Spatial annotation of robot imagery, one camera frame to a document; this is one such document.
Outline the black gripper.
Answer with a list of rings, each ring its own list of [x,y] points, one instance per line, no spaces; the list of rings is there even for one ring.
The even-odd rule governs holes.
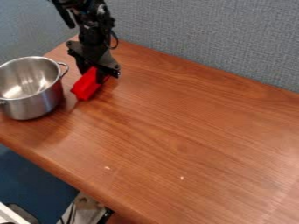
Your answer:
[[[65,43],[68,55],[76,60],[80,74],[92,67],[97,69],[97,84],[104,84],[108,76],[118,78],[120,75],[120,65],[111,54],[118,45],[118,35],[112,31],[104,35],[81,32],[77,41],[69,40]]]

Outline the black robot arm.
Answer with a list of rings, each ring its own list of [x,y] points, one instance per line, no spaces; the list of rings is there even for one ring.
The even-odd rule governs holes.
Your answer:
[[[118,48],[119,39],[114,31],[116,20],[105,0],[49,0],[65,25],[79,27],[79,40],[68,41],[68,55],[76,60],[81,75],[96,69],[96,83],[108,76],[120,75],[120,65],[111,51]]]

